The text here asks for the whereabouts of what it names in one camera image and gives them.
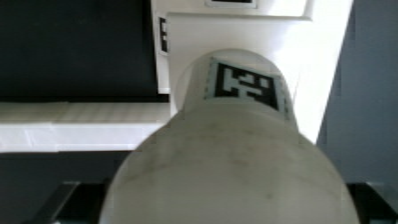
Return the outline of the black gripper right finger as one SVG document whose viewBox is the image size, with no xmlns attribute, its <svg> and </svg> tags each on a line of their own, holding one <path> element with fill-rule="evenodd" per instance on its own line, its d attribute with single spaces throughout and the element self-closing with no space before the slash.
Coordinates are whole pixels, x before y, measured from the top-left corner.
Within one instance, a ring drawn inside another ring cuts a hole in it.
<svg viewBox="0 0 398 224">
<path fill-rule="evenodd" d="M 377 182 L 347 184 L 361 224 L 398 224 L 398 190 Z"/>
</svg>

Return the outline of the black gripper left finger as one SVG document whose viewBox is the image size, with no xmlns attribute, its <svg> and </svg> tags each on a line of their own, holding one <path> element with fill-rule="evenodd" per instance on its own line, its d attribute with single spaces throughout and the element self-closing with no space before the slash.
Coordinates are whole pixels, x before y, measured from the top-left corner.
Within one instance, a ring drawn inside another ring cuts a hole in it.
<svg viewBox="0 0 398 224">
<path fill-rule="evenodd" d="M 100 224 L 105 183 L 63 182 L 25 224 Z"/>
</svg>

